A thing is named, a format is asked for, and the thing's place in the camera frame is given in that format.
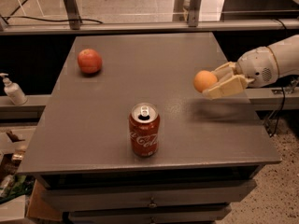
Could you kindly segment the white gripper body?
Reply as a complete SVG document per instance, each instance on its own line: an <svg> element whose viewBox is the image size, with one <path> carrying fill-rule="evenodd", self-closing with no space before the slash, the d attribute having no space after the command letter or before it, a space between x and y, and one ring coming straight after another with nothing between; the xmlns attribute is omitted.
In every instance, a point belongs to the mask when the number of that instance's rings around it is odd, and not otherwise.
<svg viewBox="0 0 299 224"><path fill-rule="evenodd" d="M269 47L259 47L244 53L238 60L239 72L252 88L275 83L279 78L278 63Z"/></svg>

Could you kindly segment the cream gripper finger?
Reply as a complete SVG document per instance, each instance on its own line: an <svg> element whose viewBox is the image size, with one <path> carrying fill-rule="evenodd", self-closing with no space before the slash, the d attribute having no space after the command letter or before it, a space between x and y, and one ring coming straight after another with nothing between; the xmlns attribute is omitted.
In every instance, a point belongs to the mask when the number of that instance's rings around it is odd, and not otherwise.
<svg viewBox="0 0 299 224"><path fill-rule="evenodd" d="M212 74L216 76L219 82L228 81L235 78L236 74L236 63L228 62L225 63L215 70L212 71Z"/></svg>
<svg viewBox="0 0 299 224"><path fill-rule="evenodd" d="M217 82L212 87L203 91L203 96L207 99L214 100L222 97L232 96L243 92L253 81L244 75L235 75L223 82Z"/></svg>

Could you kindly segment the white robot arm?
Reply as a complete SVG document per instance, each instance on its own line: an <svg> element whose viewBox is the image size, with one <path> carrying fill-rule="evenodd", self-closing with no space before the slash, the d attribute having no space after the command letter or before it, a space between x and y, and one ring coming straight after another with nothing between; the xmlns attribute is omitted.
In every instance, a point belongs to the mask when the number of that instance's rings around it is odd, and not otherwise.
<svg viewBox="0 0 299 224"><path fill-rule="evenodd" d="M210 100L241 93L247 87L264 87L289 75L299 75L299 35L247 51L236 62L225 63L212 74L218 81L203 90L203 95Z"/></svg>

